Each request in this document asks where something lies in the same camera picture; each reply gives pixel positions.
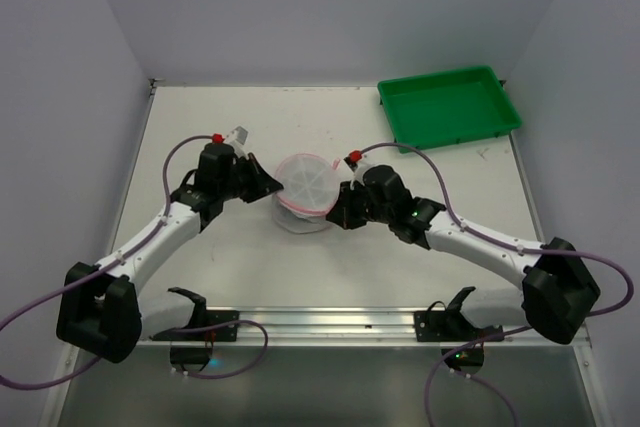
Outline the white mesh laundry bag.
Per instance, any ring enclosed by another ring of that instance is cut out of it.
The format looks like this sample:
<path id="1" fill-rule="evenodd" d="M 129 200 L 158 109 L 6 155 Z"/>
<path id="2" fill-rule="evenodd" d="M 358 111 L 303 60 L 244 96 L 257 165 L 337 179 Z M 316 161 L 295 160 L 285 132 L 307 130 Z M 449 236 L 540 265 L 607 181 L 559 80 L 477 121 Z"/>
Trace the white mesh laundry bag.
<path id="1" fill-rule="evenodd" d="M 274 178 L 283 189 L 272 196 L 272 219 L 292 234 L 328 229 L 326 215 L 340 190 L 336 167 L 313 154 L 295 154 L 281 162 Z"/>

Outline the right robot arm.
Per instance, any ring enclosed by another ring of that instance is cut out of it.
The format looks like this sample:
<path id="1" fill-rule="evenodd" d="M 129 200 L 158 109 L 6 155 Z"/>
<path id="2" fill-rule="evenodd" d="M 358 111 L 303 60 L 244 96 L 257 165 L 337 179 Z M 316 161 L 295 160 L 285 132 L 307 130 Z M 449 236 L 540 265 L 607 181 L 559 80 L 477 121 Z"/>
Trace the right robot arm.
<path id="1" fill-rule="evenodd" d="M 345 230 L 381 223 L 402 242 L 451 254 L 506 280 L 520 292 L 524 321 L 544 338 L 570 343 L 600 297 L 573 245 L 517 241 L 467 220 L 437 201 L 415 197 L 388 165 L 340 184 L 326 220 Z"/>

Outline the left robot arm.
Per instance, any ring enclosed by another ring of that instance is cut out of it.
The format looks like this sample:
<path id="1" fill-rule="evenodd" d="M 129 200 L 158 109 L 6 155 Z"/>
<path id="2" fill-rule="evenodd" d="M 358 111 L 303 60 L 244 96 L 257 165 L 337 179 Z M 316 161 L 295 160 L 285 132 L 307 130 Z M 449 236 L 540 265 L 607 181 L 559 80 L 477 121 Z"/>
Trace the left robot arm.
<path id="1" fill-rule="evenodd" d="M 204 327 L 204 297 L 171 288 L 160 308 L 153 309 L 140 305 L 140 293 L 175 252 L 222 213 L 226 202 L 253 203 L 282 188 L 253 154 L 225 143 L 206 144 L 197 167 L 169 193 L 154 221 L 96 264 L 78 262 L 67 272 L 57 337 L 119 363 L 143 338 Z"/>

